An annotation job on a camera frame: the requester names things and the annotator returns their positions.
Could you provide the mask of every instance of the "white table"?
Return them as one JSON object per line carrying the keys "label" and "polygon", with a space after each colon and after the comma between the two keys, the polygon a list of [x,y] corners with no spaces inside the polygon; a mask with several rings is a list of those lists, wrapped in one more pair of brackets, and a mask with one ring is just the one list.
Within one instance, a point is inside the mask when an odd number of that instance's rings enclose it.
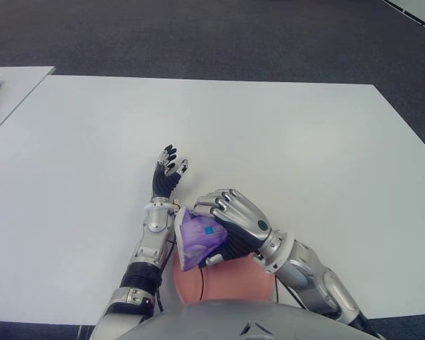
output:
{"label": "white table", "polygon": [[26,96],[54,71],[44,67],[0,67],[0,125]]}
{"label": "white table", "polygon": [[0,320],[96,323],[169,143],[173,198],[238,188],[368,317],[425,313],[425,146],[374,86],[48,76],[0,129]]}

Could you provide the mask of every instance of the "silver forearm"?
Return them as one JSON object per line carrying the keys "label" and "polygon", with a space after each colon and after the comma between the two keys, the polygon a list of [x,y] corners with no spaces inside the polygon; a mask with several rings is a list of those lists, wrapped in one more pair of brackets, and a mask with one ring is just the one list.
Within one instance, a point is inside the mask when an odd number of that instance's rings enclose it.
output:
{"label": "silver forearm", "polygon": [[173,234],[175,207],[167,198],[153,198],[145,207],[143,235],[132,254],[120,287],[113,292],[96,325],[92,339],[109,340],[151,317],[154,294],[161,284],[168,256],[167,240]]}
{"label": "silver forearm", "polygon": [[295,241],[288,260],[276,275],[312,312],[333,317],[344,324],[350,324],[359,314],[358,305],[337,275],[305,244]]}
{"label": "silver forearm", "polygon": [[173,234],[174,206],[167,198],[156,197],[145,207],[143,235],[135,248],[130,264],[146,262],[161,268],[167,256],[167,240]]}

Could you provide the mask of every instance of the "purple bag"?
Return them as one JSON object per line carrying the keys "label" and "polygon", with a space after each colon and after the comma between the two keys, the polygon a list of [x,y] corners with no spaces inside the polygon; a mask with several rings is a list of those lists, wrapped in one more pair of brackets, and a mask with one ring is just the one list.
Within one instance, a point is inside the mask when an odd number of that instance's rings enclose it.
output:
{"label": "purple bag", "polygon": [[181,208],[175,218],[175,235],[182,271],[196,267],[227,238],[227,230],[211,217]]}

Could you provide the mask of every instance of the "gray carpet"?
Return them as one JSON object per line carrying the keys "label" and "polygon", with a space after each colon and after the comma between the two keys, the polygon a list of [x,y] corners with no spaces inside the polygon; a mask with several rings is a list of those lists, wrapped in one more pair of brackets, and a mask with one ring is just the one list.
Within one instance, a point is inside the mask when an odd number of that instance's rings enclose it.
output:
{"label": "gray carpet", "polygon": [[[0,0],[0,66],[32,65],[374,84],[425,143],[425,28],[381,0]],[[373,324],[387,340],[425,340],[425,315]],[[0,339],[76,335],[76,326],[0,323]]]}

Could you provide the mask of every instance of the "blue label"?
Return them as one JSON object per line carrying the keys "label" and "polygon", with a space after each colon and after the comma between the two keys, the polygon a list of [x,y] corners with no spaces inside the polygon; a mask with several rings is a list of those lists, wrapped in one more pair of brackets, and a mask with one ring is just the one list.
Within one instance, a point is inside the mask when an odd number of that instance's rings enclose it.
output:
{"label": "blue label", "polygon": [[213,227],[206,227],[205,232],[206,232],[206,234],[212,234],[212,233],[214,233],[214,229],[213,229]]}

